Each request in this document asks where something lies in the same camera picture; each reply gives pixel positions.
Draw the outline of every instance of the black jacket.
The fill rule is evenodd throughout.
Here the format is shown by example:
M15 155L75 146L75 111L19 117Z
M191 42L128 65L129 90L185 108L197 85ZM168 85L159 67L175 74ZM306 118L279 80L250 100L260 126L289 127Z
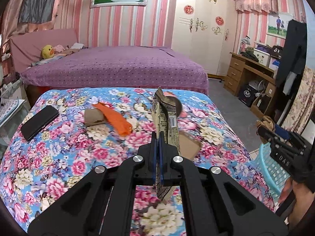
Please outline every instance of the black jacket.
M276 86L280 87L289 72L301 75L305 68L307 50L307 28L305 23L291 20L276 76Z

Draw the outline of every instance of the desk drawer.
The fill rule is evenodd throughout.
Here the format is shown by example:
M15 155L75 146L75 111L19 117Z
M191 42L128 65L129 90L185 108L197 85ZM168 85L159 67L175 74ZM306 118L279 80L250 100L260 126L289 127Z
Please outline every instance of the desk drawer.
M239 60L239 59L234 58L234 57L231 58L230 67L234 67L235 69L242 71L244 65L245 65L244 61Z
M235 92L238 86L238 81L235 81L231 77L226 76L224 85Z
M227 72L227 75L234 79L235 81L239 81L242 75L241 71L238 71L234 67L229 67L229 70Z

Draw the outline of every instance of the pink headboard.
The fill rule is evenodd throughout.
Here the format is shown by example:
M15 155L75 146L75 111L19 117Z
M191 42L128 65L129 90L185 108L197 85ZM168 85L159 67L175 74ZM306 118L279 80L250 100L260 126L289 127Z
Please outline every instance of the pink headboard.
M23 72L32 63L42 60L42 48L50 44L61 44L69 48L78 42L74 29L53 29L15 35L10 38L13 66L16 72Z

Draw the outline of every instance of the blue plastic basket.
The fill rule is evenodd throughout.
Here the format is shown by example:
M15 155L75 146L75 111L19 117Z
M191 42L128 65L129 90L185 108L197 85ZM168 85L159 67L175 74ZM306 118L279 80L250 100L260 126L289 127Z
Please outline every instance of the blue plastic basket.
M261 144L254 163L260 168L273 200L277 202L285 181L290 175L270 157L270 153L270 143Z

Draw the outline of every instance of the human hand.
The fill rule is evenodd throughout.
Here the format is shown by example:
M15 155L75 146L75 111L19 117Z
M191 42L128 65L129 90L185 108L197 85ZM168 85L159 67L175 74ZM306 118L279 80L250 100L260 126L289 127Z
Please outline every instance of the human hand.
M297 183L289 177L284 185L284 188L279 197L279 204L283 203L293 190L296 197L296 203L292 213L288 217L290 228L295 227L306 214L314 201L315 193L313 194L308 187L303 183Z

